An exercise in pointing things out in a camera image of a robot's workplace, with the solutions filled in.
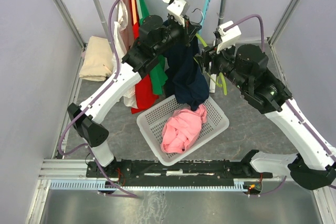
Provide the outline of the yellow green hanger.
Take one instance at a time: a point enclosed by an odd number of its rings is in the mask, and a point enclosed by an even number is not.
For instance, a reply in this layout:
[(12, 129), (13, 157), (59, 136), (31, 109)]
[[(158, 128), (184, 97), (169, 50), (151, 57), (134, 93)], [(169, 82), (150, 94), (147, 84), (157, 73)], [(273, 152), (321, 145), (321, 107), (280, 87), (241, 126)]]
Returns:
[[(203, 47), (208, 46), (208, 44), (205, 42), (205, 40), (201, 37), (200, 33), (196, 34), (196, 38), (203, 45)], [(222, 88), (223, 94), (227, 95), (227, 85), (226, 85), (226, 81), (224, 79), (224, 75), (222, 73), (220, 73), (218, 76), (215, 75), (215, 74), (209, 74), (209, 73), (207, 73), (207, 75), (210, 78), (209, 92), (210, 93), (215, 93), (216, 87), (219, 87), (219, 88)]]

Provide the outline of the navy blue t shirt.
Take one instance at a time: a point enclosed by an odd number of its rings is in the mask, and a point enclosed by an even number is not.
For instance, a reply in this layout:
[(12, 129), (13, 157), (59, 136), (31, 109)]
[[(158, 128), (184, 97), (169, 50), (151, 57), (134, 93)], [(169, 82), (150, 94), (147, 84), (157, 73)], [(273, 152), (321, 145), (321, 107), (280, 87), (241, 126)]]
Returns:
[(196, 111), (209, 97), (207, 81), (194, 60), (194, 56), (199, 53), (196, 37), (188, 47), (177, 42), (163, 53), (163, 57), (167, 60), (165, 95), (167, 97), (174, 95), (178, 103), (188, 104), (192, 111)]

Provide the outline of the green t shirt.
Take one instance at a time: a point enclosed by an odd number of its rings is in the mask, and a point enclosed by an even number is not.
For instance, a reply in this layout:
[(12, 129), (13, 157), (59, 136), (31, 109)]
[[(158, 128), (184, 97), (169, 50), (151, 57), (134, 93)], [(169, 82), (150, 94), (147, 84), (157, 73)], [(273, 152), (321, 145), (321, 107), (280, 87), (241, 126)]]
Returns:
[[(140, 0), (141, 9), (142, 9), (142, 15), (143, 18), (140, 20), (140, 25), (142, 25), (144, 19), (148, 17), (149, 11), (146, 6), (145, 0)], [(159, 64), (156, 65), (151, 71), (150, 71), (150, 79), (152, 83), (152, 90), (153, 94), (155, 95), (162, 95), (163, 94), (163, 86), (165, 85), (166, 81), (168, 80), (168, 77), (165, 73), (165, 59), (162, 55), (159, 55), (158, 57)]]

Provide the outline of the pink t shirt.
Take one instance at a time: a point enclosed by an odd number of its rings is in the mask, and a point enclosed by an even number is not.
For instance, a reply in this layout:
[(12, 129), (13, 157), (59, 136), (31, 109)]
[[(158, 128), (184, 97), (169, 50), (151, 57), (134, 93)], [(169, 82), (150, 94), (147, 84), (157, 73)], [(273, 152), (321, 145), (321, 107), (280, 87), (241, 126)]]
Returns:
[(196, 142), (202, 126), (207, 122), (207, 109), (201, 104), (196, 111), (182, 108), (174, 111), (162, 130), (161, 150), (183, 154)]

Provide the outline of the mint green hanger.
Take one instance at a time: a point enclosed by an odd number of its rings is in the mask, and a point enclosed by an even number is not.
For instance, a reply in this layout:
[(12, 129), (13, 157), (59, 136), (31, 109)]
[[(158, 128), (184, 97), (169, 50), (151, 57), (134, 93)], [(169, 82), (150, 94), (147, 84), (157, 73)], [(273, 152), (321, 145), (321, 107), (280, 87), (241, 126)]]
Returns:
[(136, 8), (138, 11), (139, 20), (141, 20), (143, 18), (143, 15), (142, 15), (140, 0), (136, 0)]

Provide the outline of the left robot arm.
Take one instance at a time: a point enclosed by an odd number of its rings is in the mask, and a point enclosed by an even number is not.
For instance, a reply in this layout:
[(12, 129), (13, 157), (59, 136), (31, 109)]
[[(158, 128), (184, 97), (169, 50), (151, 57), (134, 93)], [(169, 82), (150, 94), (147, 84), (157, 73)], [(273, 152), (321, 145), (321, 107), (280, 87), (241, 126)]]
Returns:
[(167, 21), (158, 15), (143, 20), (139, 36), (123, 56), (121, 66), (82, 104), (67, 108), (71, 126), (85, 141), (99, 163), (98, 171), (105, 177), (116, 171), (114, 155), (107, 143), (109, 131), (102, 125), (111, 108), (134, 85), (144, 79), (159, 63), (158, 56), (177, 43), (190, 45), (201, 25), (187, 16), (169, 15)]

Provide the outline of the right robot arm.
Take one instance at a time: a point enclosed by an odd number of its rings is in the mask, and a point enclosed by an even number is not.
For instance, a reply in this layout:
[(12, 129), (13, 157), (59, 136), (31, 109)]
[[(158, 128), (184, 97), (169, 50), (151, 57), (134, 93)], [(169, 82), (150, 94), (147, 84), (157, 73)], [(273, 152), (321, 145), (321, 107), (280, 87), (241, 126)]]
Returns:
[(287, 86), (268, 69), (269, 58), (260, 47), (205, 47), (195, 59), (205, 70), (222, 74), (237, 87), (247, 103), (278, 126), (297, 150), (290, 155), (250, 151), (241, 164), (243, 175), (287, 176), (308, 190), (335, 186), (335, 147), (314, 128)]

